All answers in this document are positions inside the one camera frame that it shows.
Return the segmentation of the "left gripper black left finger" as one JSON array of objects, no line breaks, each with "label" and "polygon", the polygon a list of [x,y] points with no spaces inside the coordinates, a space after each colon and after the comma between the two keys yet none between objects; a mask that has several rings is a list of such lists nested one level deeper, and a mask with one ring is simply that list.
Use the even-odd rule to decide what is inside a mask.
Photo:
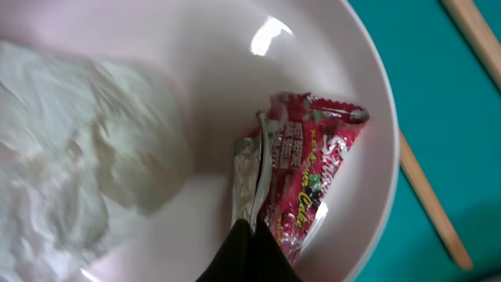
[{"label": "left gripper black left finger", "polygon": [[218,249],[209,266],[196,282],[242,282],[245,281],[247,251],[251,238],[250,225],[238,219]]}]

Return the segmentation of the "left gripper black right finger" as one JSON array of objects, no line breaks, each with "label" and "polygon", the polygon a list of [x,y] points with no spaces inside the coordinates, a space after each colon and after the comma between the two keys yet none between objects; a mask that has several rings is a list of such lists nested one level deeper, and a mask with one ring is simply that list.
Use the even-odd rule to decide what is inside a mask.
[{"label": "left gripper black right finger", "polygon": [[258,222],[252,238],[252,280],[301,282],[264,222]]}]

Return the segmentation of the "red snack wrapper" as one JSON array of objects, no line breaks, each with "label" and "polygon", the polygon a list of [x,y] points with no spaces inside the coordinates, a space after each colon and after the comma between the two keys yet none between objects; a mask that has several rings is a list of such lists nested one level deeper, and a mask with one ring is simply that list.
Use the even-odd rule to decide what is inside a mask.
[{"label": "red snack wrapper", "polygon": [[281,92],[234,143],[232,220],[264,222],[293,265],[321,225],[334,176],[369,120],[365,108]]}]

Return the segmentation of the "white tissue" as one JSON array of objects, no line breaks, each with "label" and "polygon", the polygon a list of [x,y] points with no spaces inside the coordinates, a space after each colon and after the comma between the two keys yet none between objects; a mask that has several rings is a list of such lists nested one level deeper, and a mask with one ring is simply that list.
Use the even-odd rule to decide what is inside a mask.
[{"label": "white tissue", "polygon": [[193,170],[178,101],[130,63],[1,43],[1,278],[64,281]]}]

